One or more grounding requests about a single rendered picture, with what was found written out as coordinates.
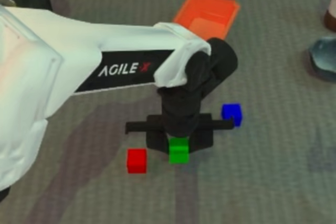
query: green cube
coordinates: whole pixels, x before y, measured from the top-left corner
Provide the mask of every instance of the green cube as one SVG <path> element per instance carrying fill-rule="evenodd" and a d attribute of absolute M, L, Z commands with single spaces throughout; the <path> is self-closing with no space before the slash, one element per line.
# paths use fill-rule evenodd
<path fill-rule="evenodd" d="M 174 137 L 169 141 L 169 162 L 186 164 L 189 162 L 189 144 L 187 137 Z"/>

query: cube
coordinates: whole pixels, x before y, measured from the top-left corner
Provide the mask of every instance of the cube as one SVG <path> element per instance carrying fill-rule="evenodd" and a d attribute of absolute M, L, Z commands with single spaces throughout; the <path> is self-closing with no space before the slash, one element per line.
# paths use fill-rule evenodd
<path fill-rule="evenodd" d="M 127 150 L 127 170 L 129 174 L 145 174 L 147 172 L 147 150 L 131 148 Z"/>
<path fill-rule="evenodd" d="M 240 127 L 243 120 L 243 114 L 241 112 L 240 103 L 223 104 L 222 106 L 222 119 L 230 120 L 234 119 L 235 127 Z"/>
<path fill-rule="evenodd" d="M 189 162 L 189 142 L 187 137 L 174 137 L 169 141 L 169 162 L 185 164 Z"/>

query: orange plastic tray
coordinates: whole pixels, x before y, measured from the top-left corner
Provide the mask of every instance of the orange plastic tray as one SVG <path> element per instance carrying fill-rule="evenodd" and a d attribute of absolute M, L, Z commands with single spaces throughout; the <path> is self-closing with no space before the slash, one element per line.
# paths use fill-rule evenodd
<path fill-rule="evenodd" d="M 239 9 L 235 0 L 186 0 L 173 22 L 205 40 L 224 39 Z"/>

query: red cube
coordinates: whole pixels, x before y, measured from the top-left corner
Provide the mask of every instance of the red cube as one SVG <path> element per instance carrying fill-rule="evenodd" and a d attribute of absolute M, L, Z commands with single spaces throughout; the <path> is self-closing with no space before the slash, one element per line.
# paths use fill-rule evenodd
<path fill-rule="evenodd" d="M 147 172 L 147 149 L 127 150 L 127 170 L 130 174 L 144 174 Z"/>

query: logo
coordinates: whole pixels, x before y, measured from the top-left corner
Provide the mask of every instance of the logo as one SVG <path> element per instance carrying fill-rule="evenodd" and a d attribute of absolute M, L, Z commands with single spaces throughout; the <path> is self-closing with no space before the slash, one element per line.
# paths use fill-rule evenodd
<path fill-rule="evenodd" d="M 141 73 L 145 73 L 148 71 L 150 62 L 144 62 L 140 65 L 138 62 L 134 62 L 132 64 L 122 63 L 122 64 L 113 64 L 111 66 L 104 66 L 103 69 L 98 74 L 98 77 L 107 77 L 107 76 L 119 76 L 125 74 L 133 74 L 138 70 Z"/>

